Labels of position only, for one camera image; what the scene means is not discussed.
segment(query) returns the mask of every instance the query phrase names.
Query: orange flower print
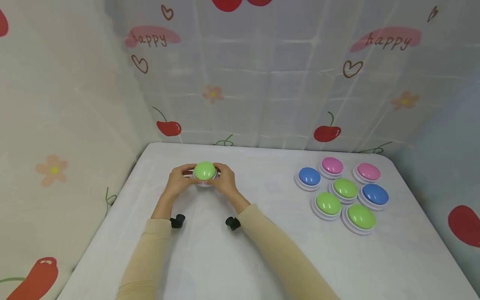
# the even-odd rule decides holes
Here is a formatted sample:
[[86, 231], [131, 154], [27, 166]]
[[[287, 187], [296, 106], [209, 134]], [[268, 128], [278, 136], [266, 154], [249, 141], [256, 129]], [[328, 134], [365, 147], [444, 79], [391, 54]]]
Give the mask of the orange flower print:
[[67, 177], [63, 173], [67, 168], [67, 161], [60, 160], [60, 158], [56, 155], [49, 155], [47, 156], [47, 163], [46, 164], [37, 164], [35, 166], [35, 171], [40, 174], [45, 175], [42, 180], [41, 185], [43, 187], [49, 187], [53, 184], [55, 179], [60, 182], [66, 182]]
[[394, 106], [393, 111], [397, 111], [402, 107], [414, 108], [419, 99], [420, 97], [418, 95], [412, 95], [409, 91], [405, 91], [400, 95], [400, 98], [392, 99], [390, 103]]
[[222, 89], [219, 86], [212, 87], [207, 84], [203, 96], [205, 99], [209, 99], [212, 105], [216, 100], [223, 100]]

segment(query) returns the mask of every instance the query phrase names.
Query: pink brushstroke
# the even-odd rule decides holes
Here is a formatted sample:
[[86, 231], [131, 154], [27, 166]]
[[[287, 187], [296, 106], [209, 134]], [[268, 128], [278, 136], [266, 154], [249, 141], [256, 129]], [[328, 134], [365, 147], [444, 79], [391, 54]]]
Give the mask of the pink brushstroke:
[[353, 44], [352, 48], [350, 48], [350, 52], [363, 50], [370, 45], [375, 46], [377, 40], [380, 42], [379, 38], [382, 38], [381, 41], [383, 43], [377, 44], [377, 46], [381, 46], [383, 49], [386, 47], [386, 49], [392, 50], [394, 47], [399, 46], [401, 50], [405, 50], [407, 46], [413, 47], [420, 44], [421, 32], [415, 28], [400, 26], [380, 28], [362, 36], [355, 44]]
[[151, 26], [151, 25], [144, 25], [144, 26], [136, 26], [132, 28], [125, 39], [125, 45], [127, 48], [134, 48], [139, 43], [139, 38], [142, 36], [142, 39], [146, 41], [150, 39], [150, 43], [145, 43], [149, 47], [158, 47], [160, 45], [166, 47], [167, 43], [170, 44], [178, 44], [181, 42], [180, 37], [170, 29], [166, 29], [160, 26]]

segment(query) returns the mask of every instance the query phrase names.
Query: white button base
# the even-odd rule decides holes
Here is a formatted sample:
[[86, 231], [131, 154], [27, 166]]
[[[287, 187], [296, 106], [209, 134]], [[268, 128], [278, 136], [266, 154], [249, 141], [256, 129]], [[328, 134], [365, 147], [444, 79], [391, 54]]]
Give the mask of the white button base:
[[342, 177], [342, 173], [340, 174], [332, 174], [330, 172], [328, 172], [327, 170], [325, 170], [323, 167], [322, 167], [322, 163], [319, 162], [317, 164], [317, 170], [320, 172], [320, 174], [322, 174], [323, 177], [327, 178], [327, 179], [331, 179], [331, 180], [335, 180], [335, 179], [339, 179], [340, 177]]
[[363, 195], [363, 191], [360, 190], [359, 194], [357, 195], [357, 199], [359, 200], [359, 202], [363, 205], [363, 206], [366, 206], [368, 207], [369, 209], [373, 210], [373, 211], [376, 211], [376, 212], [379, 212], [381, 210], [384, 210], [385, 209], [385, 206], [387, 204], [384, 204], [384, 205], [378, 205], [378, 204], [375, 204], [375, 203], [372, 203], [370, 201], [368, 201], [367, 198], [365, 198], [365, 195]]
[[[217, 175], [218, 175], [218, 172], [215, 172], [215, 175], [213, 176], [212, 179], [215, 179], [217, 177]], [[207, 188], [207, 187], [211, 186], [210, 184], [206, 184], [206, 183], [198, 183], [197, 185], [201, 186], [203, 188]]]
[[318, 188], [320, 188], [320, 183], [318, 183], [317, 185], [306, 185], [305, 183], [301, 182], [298, 173], [295, 174], [295, 177], [293, 178], [293, 180], [295, 181], [295, 183], [298, 185], [299, 188], [301, 188], [302, 190], [304, 190], [306, 192], [314, 192]]
[[347, 210], [348, 210], [348, 207], [345, 207], [344, 209], [342, 209], [342, 217], [341, 217], [343, 224], [345, 224], [345, 227], [347, 227], [351, 232], [355, 234], [369, 235], [372, 232], [373, 228], [375, 227], [373, 227], [372, 229], [366, 230], [366, 229], [361, 229], [355, 226], [355, 224], [353, 224], [352, 221], [348, 218]]
[[378, 182], [378, 180], [369, 180], [369, 179], [366, 179], [366, 178], [362, 177], [362, 175], [360, 175], [360, 173], [358, 172], [357, 167], [353, 168], [352, 175], [353, 175], [353, 178], [355, 178], [355, 180], [360, 182], [361, 184], [377, 183]]
[[341, 203], [341, 204], [352, 204], [352, 203], [355, 202], [356, 197], [353, 197], [353, 198], [344, 198], [344, 197], [340, 196], [340, 194], [337, 193], [337, 192], [335, 191], [335, 189], [333, 188], [333, 182], [328, 185], [328, 191], [329, 191], [330, 193], [332, 193], [333, 195], [337, 196], [337, 198], [340, 200], [340, 203]]
[[310, 201], [310, 207], [312, 208], [313, 213], [317, 215], [317, 217], [325, 221], [335, 221], [338, 219], [341, 211], [339, 211], [336, 215], [328, 215], [321, 211], [320, 208], [318, 208], [316, 199], [317, 197], [312, 198], [312, 201]]

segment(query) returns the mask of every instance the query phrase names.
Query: person's right hand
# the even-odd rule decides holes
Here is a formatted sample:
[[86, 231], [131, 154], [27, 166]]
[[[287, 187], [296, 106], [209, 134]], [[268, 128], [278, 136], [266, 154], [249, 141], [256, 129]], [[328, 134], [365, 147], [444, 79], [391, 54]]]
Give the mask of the person's right hand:
[[227, 197], [237, 194], [239, 191], [235, 185], [235, 173], [227, 165], [220, 163], [213, 163], [213, 165], [220, 171], [220, 175], [205, 183], [213, 185], [220, 194]]

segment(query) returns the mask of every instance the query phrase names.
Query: white table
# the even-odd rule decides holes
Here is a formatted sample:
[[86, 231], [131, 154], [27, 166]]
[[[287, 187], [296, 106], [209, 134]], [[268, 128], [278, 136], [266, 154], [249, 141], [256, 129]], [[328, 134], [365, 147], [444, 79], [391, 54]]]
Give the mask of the white table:
[[[340, 159], [344, 177], [361, 162], [376, 165], [390, 202], [375, 212], [369, 236], [340, 219], [319, 219], [293, 176], [326, 156]], [[287, 232], [343, 300], [478, 300], [393, 163], [375, 154], [263, 148], [150, 144], [76, 267], [59, 300], [115, 297], [122, 273], [173, 167], [204, 160], [228, 164], [238, 189]], [[158, 299], [286, 299], [275, 275], [241, 228], [225, 225], [233, 209], [212, 188], [190, 187], [173, 215], [186, 222], [172, 234], [172, 253]]]

